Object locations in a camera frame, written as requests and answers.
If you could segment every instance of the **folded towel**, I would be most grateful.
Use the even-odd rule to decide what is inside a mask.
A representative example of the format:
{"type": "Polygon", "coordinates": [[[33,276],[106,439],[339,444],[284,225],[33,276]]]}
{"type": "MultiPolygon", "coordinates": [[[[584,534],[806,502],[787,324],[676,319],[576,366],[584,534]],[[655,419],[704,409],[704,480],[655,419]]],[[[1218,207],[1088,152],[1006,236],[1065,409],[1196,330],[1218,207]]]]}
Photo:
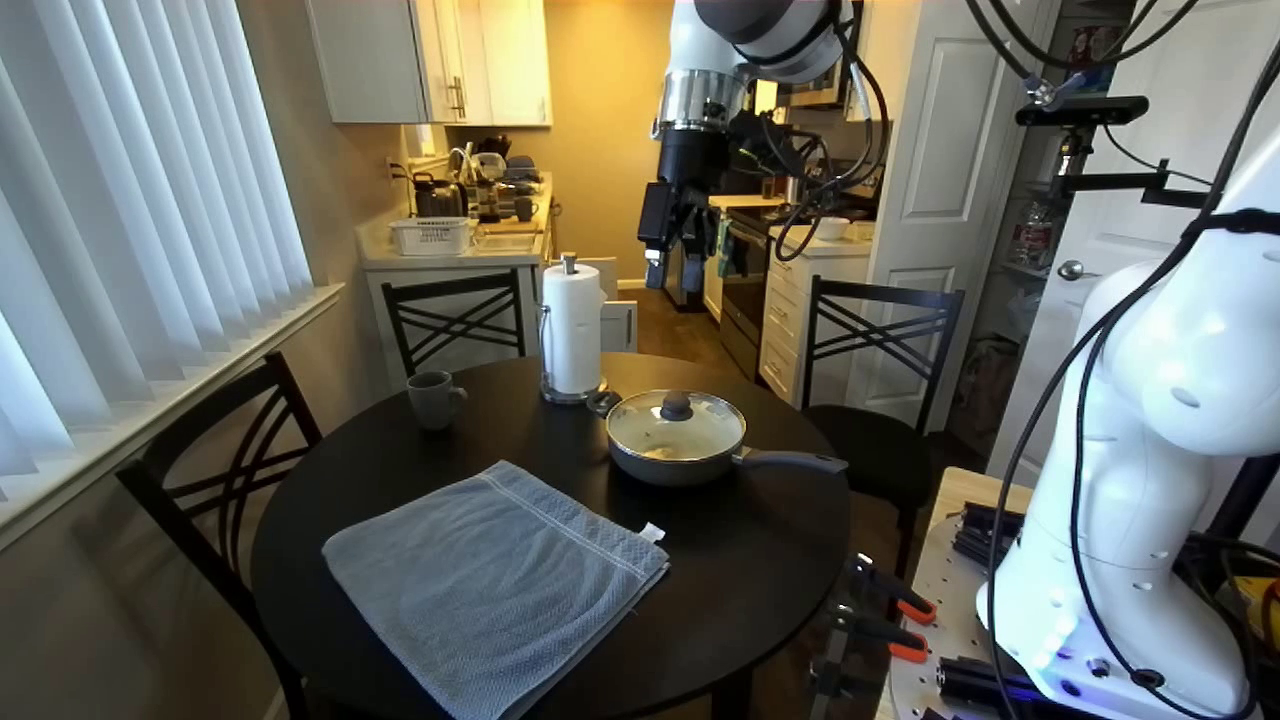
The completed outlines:
{"type": "Polygon", "coordinates": [[[460,720],[525,716],[667,570],[667,553],[515,463],[322,539],[376,634],[460,720]]]}

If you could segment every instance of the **window blinds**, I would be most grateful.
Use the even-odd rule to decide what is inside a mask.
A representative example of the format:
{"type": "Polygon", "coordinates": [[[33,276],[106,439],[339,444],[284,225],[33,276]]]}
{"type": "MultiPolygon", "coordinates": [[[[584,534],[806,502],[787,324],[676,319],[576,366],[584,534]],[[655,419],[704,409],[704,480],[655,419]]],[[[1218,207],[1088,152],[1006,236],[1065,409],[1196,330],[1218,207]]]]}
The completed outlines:
{"type": "Polygon", "coordinates": [[[0,520],[305,294],[236,0],[0,3],[0,520]]]}

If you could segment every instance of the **floor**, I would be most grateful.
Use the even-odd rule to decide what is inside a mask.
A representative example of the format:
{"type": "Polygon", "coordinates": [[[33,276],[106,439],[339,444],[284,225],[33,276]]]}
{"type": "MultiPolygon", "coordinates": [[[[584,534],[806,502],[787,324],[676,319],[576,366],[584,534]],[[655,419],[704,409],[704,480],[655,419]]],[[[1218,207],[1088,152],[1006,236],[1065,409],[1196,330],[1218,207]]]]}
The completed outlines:
{"type": "MultiPolygon", "coordinates": [[[[640,302],[640,353],[678,354],[694,363],[711,363],[725,372],[739,372],[715,338],[715,319],[709,312],[676,312],[659,292],[624,292],[640,302]]],[[[870,495],[849,495],[852,529],[849,549],[869,553],[878,568],[892,568],[896,553],[896,511],[870,495]]],[[[825,654],[833,634],[837,599],[773,661],[764,661],[753,676],[753,720],[797,720],[806,716],[817,696],[806,689],[806,663],[825,654]]],[[[878,696],[878,661],[870,668],[852,663],[859,676],[833,702],[826,720],[863,720],[878,696]]],[[[709,720],[711,702],[686,701],[652,720],[709,720]]]]}

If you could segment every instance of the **black chair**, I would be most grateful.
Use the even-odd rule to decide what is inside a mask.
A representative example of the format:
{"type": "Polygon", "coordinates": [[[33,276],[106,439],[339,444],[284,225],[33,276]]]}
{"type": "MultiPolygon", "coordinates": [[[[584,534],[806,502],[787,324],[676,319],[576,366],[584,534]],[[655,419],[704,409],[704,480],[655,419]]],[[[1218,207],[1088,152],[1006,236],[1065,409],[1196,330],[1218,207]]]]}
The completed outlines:
{"type": "Polygon", "coordinates": [[[456,338],[528,354],[519,268],[441,282],[384,282],[384,302],[403,377],[456,338]]]}
{"type": "Polygon", "coordinates": [[[849,278],[811,278],[805,417],[849,460],[849,489],[896,508],[896,570],[907,575],[921,508],[943,471],[943,439],[928,437],[928,413],[958,319],[958,292],[921,292],[849,278]],[[817,377],[838,363],[838,400],[817,405],[817,377]],[[849,385],[877,385],[901,400],[901,417],[849,409],[849,385]]]}
{"type": "Polygon", "coordinates": [[[260,489],[270,489],[288,466],[319,444],[319,424],[305,405],[281,353],[260,366],[219,385],[212,396],[173,419],[131,463],[115,476],[144,502],[144,511],[173,534],[173,544],[205,570],[205,581],[236,608],[236,614],[265,642],[288,716],[310,716],[300,671],[281,654],[269,628],[257,614],[257,599],[245,575],[245,511],[260,489]],[[236,427],[239,439],[217,471],[205,471],[209,439],[236,427]]]}

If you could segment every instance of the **white robot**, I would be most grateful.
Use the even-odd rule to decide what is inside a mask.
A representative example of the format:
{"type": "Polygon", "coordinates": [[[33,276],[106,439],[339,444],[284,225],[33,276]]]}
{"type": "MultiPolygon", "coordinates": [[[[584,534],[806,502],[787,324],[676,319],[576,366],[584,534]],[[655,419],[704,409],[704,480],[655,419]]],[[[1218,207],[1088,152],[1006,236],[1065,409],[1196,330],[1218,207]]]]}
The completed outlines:
{"type": "MultiPolygon", "coordinates": [[[[1217,213],[1240,207],[1280,207],[1280,133],[1217,213]]],[[[1078,327],[1145,276],[1149,268],[1106,276],[1078,327]]],[[[1085,363],[1088,353],[1066,366],[1025,530],[994,568],[994,614],[988,582],[977,613],[1055,702],[1105,716],[1240,716],[1240,646],[1171,575],[1171,561],[1213,489],[1213,455],[1280,449],[1280,236],[1206,229],[1121,314],[1092,377],[1085,363]],[[1078,393],[1088,405],[1075,511],[1078,393]]]]}

